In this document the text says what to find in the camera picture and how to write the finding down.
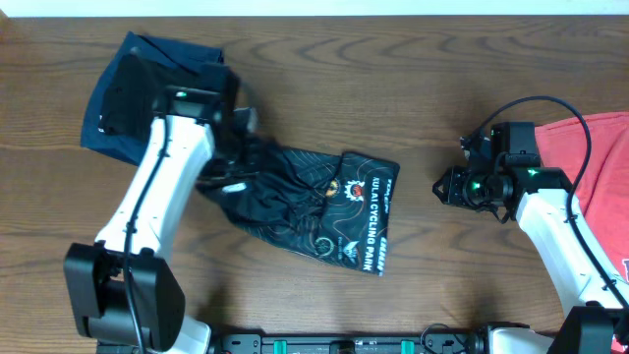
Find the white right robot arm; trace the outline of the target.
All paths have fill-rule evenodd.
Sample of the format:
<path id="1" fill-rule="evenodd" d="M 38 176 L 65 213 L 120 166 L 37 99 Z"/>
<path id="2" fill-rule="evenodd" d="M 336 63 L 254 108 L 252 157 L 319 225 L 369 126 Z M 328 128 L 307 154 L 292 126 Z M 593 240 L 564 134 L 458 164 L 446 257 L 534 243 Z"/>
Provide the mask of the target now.
<path id="1" fill-rule="evenodd" d="M 468 342 L 471 353 L 608 353 L 628 344 L 628 284 L 582 215 L 559 168 L 498 171 L 453 166 L 433 186 L 448 206 L 506 212 L 536 247 L 559 297 L 564 322 L 554 336 L 521 324 L 489 324 Z"/>

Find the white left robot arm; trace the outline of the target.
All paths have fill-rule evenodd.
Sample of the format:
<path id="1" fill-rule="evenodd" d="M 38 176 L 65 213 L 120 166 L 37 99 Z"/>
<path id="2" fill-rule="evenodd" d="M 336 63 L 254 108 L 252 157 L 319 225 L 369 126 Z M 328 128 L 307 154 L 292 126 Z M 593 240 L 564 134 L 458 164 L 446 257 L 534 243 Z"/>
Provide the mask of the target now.
<path id="1" fill-rule="evenodd" d="M 99 351 L 206 353 L 211 328 L 186 313 L 169 263 L 180 220 L 205 167 L 225 159 L 230 182 L 257 128 L 251 107 L 216 91 L 169 87 L 153 104 L 141 164 L 90 245 L 70 246 L 63 270 L 79 335 Z"/>

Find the black patterned sports jersey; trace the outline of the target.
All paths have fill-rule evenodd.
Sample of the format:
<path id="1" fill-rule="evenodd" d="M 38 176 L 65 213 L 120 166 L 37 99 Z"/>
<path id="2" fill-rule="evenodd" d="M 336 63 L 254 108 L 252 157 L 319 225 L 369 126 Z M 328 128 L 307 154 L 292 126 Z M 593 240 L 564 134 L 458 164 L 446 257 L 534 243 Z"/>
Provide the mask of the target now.
<path id="1" fill-rule="evenodd" d="M 398 163 L 260 139 L 246 161 L 244 171 L 223 178 L 215 159 L 196 184 L 235 226 L 296 254 L 384 275 Z"/>

